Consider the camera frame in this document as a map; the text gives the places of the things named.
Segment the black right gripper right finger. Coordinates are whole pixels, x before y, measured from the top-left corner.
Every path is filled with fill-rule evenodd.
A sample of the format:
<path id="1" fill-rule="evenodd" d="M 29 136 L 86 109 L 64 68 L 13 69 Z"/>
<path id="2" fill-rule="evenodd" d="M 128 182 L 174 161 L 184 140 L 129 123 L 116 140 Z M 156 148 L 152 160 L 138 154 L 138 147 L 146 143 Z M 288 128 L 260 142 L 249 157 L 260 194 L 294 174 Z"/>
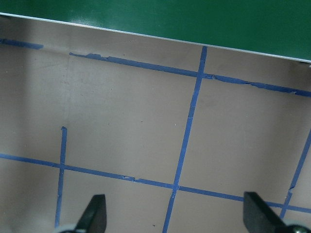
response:
<path id="1" fill-rule="evenodd" d="M 243 223 L 249 233 L 292 232 L 256 192 L 244 192 L 243 199 Z"/>

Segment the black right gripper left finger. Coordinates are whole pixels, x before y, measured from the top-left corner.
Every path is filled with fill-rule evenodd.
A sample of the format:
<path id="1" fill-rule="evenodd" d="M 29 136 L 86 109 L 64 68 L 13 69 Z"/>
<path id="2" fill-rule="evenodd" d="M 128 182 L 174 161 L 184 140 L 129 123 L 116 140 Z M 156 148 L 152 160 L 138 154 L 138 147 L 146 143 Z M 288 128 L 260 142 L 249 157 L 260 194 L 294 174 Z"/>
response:
<path id="1" fill-rule="evenodd" d="M 94 195 L 75 226 L 76 233 L 104 233 L 107 227 L 105 194 Z"/>

